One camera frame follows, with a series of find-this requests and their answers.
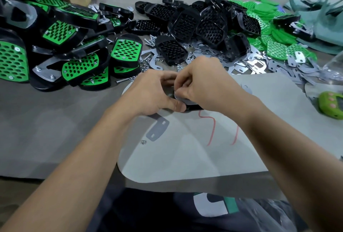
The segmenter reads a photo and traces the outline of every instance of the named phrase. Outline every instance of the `clear plastic bag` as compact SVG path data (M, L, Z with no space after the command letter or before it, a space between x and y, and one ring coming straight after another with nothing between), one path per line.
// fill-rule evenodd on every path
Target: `clear plastic bag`
M343 81L343 51L323 66L321 74L324 79Z
M263 200L265 208L254 199L239 199L239 201L255 219L260 232L297 232L292 208L282 201ZM278 221L271 216L271 211L266 211L266 207L277 214Z

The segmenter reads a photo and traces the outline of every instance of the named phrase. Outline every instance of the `white mat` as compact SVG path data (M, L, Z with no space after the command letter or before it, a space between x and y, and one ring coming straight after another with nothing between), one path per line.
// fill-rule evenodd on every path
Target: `white mat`
M283 74L234 75L283 120L310 137L337 158L343 155L343 121L320 115L305 94ZM160 182L266 171L252 144L224 115L201 111L159 115L169 126L156 141L147 137L156 124L139 117L130 128L118 160L122 174L135 182Z

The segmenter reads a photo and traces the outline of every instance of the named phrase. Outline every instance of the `gray table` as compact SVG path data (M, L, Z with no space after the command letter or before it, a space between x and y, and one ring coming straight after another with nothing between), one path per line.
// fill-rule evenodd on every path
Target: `gray table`
M94 1L134 7L139 0ZM143 1L161 3L161 0ZM184 1L190 4L196 0ZM273 1L283 4L288 0ZM135 12L135 18L144 17ZM320 64L331 57L317 54ZM120 97L127 84L114 84L99 92L67 86L42 93L29 84L1 81L0 176L46 178L88 133L104 110ZM283 198L268 172L139 184L123 177L116 168L110 182L150 191L201 191L231 197Z

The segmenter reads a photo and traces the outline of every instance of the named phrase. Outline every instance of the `person's right hand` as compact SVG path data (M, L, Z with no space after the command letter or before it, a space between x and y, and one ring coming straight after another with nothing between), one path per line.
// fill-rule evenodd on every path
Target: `person's right hand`
M225 71L215 57L199 56L182 69L174 82L175 94L199 104L203 109L217 111L234 120L252 96Z

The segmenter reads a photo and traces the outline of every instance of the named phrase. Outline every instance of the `person's left arm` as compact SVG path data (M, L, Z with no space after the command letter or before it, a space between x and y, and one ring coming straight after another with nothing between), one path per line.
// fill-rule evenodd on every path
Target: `person's left arm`
M185 104L169 98L162 89L163 85L173 85L176 75L173 71L156 70L139 74L1 232L85 231L117 163L130 122L162 108L178 112L186 109Z

